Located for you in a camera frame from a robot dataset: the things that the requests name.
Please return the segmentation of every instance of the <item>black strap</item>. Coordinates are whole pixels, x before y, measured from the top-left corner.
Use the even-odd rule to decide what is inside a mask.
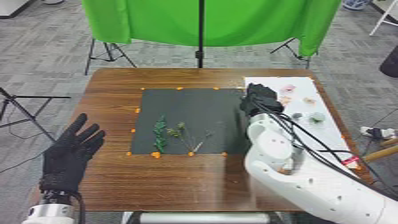
[[[129,218],[129,223],[127,224],[141,224],[141,216],[143,216],[143,211],[134,212],[131,218]]]

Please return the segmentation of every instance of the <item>wooden stick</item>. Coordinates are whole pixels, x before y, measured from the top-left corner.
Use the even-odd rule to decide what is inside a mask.
[[[386,156],[393,155],[395,153],[398,153],[398,145],[365,156],[365,161],[372,162]]]
[[[383,146],[393,145],[395,143],[398,143],[398,138],[390,139],[386,142],[383,142]]]

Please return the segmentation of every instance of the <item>tripod leg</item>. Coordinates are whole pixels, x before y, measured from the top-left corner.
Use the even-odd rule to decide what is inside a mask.
[[[104,42],[104,47],[106,47],[107,54],[109,54],[109,61],[115,62],[116,59],[115,59],[115,55],[113,55],[113,50],[111,50],[109,44],[106,42]]]
[[[4,106],[3,106],[3,112],[0,112],[0,122],[4,120],[4,114],[6,114],[6,110],[8,110],[8,105],[10,105],[10,100],[4,100]]]
[[[51,138],[52,142],[56,143],[56,138],[54,136],[49,134],[47,129],[43,128],[42,124],[36,121],[36,117],[33,116],[33,114],[29,113],[27,109],[24,108],[22,104],[17,102],[17,100],[11,100],[13,105],[17,106],[19,110],[22,111],[24,115],[27,116],[29,120],[33,121],[36,127],[40,128],[43,134],[47,135],[47,137]]]
[[[15,98],[29,98],[29,99],[72,99],[70,96],[15,96]]]
[[[306,65],[306,69],[310,69],[310,63],[312,63],[312,57],[308,58],[308,65]]]
[[[292,38],[289,41],[287,41],[287,43],[278,47],[278,49],[271,52],[271,54],[274,54],[278,51],[280,51],[280,49],[285,47],[285,46],[289,46],[289,44],[290,44],[290,42],[296,40],[296,38]]]
[[[132,61],[132,59],[131,59],[129,55],[125,54],[125,51],[122,50],[122,48],[120,48],[118,44],[113,44],[113,45],[115,45],[115,48],[118,49],[118,51],[122,52],[122,55],[123,55],[123,57],[127,58],[127,60],[129,60],[131,64],[132,64],[132,65],[134,65],[134,67],[138,68],[138,66],[136,66],[136,64],[134,64],[134,61]]]
[[[91,41],[91,50],[90,50],[90,58],[88,58],[88,65],[86,65],[86,72],[84,75],[90,75],[90,68],[91,68],[91,59],[93,59],[93,51],[95,51],[95,46],[97,46],[97,39],[93,38]]]

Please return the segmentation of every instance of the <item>small plant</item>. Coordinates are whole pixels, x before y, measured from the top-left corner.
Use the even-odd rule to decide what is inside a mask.
[[[166,137],[164,137],[164,131],[166,131],[166,115],[163,115],[159,121],[157,121],[157,124],[155,124],[155,129],[154,129],[154,132],[155,132],[155,143],[154,143],[154,146],[155,148],[159,149],[159,152],[161,153],[166,153]]]

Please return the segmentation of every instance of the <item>white cylinder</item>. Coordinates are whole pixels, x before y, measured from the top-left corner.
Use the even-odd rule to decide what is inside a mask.
[[[271,217],[264,212],[150,212],[141,215],[143,224],[267,224]]]

